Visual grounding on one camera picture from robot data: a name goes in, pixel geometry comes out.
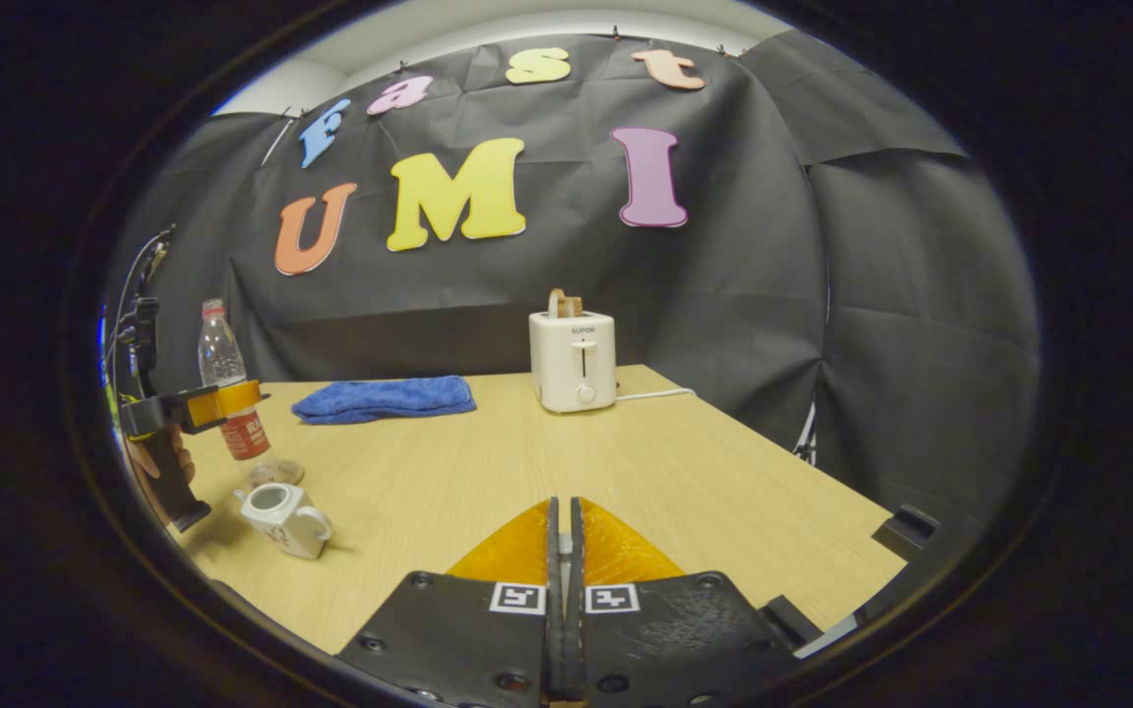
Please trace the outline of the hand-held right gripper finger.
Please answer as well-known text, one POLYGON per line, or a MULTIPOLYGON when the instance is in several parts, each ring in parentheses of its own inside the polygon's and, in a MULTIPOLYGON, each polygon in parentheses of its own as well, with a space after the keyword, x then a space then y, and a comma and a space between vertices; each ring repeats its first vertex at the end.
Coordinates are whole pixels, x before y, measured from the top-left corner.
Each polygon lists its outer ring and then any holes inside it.
POLYGON ((404 574, 337 659, 423 702, 548 703, 559 510, 535 503, 448 572, 404 574))
POLYGON ((721 572, 586 581, 602 558, 570 504, 566 693, 583 703, 742 703, 784 669, 784 646, 721 572))

